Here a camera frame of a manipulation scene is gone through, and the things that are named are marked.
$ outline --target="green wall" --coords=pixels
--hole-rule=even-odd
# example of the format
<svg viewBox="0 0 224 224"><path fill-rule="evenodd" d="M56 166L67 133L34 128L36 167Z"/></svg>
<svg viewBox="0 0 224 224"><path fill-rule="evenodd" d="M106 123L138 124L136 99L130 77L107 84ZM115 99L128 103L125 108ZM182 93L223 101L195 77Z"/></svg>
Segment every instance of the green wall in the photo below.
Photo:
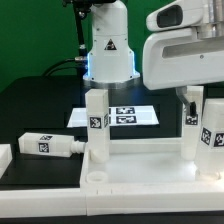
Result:
<svg viewBox="0 0 224 224"><path fill-rule="evenodd" d="M129 13L129 45L141 71L143 44L150 34L146 17L172 0L124 2ZM89 48L90 29L87 19L84 30ZM72 7L63 8L61 0L1 0L0 30L0 91L17 78L39 76L55 62L78 54Z"/></svg>

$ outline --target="warning triangle sticker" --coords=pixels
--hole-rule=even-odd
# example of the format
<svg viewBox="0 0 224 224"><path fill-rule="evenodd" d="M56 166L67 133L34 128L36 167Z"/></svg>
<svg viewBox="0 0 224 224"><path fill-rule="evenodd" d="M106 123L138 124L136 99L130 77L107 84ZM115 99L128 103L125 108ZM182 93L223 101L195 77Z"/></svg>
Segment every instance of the warning triangle sticker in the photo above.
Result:
<svg viewBox="0 0 224 224"><path fill-rule="evenodd" d="M114 51L114 50L117 50L117 48L115 47L114 42L110 39L104 50L106 50L106 51Z"/></svg>

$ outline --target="blue led light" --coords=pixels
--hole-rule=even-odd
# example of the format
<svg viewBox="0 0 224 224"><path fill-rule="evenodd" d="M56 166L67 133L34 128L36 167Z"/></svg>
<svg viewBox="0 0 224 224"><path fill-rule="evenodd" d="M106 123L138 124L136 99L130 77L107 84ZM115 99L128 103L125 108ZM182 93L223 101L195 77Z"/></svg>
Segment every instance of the blue led light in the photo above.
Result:
<svg viewBox="0 0 224 224"><path fill-rule="evenodd" d="M87 75L90 77L90 60L89 60L89 54L87 55Z"/></svg>
<svg viewBox="0 0 224 224"><path fill-rule="evenodd" d="M135 53L133 52L133 75L135 75L135 72L136 72L136 70L135 70Z"/></svg>

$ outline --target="white sheet of paper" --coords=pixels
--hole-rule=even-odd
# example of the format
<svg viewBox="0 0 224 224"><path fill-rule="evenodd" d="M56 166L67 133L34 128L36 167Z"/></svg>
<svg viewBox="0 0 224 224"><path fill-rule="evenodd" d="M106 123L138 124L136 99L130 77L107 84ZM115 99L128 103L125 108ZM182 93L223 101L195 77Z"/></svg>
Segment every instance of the white sheet of paper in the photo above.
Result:
<svg viewBox="0 0 224 224"><path fill-rule="evenodd" d="M110 107L109 117L110 126L159 124L153 106ZM86 126L86 108L74 108L67 127Z"/></svg>

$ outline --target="black table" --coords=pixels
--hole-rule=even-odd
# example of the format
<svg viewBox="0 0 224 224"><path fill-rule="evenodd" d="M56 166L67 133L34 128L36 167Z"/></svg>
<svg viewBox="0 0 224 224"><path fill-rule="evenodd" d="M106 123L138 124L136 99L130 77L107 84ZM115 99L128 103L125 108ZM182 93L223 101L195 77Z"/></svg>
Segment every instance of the black table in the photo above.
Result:
<svg viewBox="0 0 224 224"><path fill-rule="evenodd" d="M49 189L79 187L82 155L71 158L21 155L18 138L25 132L74 135L87 141L86 128L67 128L72 108L85 107L85 93L77 76L27 77L13 82L0 94L0 144L11 144L13 161L0 180L0 190ZM217 84L205 86L205 97L224 97ZM111 139L164 138L181 136L182 104L174 89L149 91L142 84L122 90L109 91L110 106L153 105L159 118L155 126L123 126L111 128ZM134 220L163 223L189 223L198 220L213 223L224 213L178 213L118 215L102 217L67 217L28 219L45 223L77 222L134 222ZM13 219L13 222L26 219Z"/></svg>

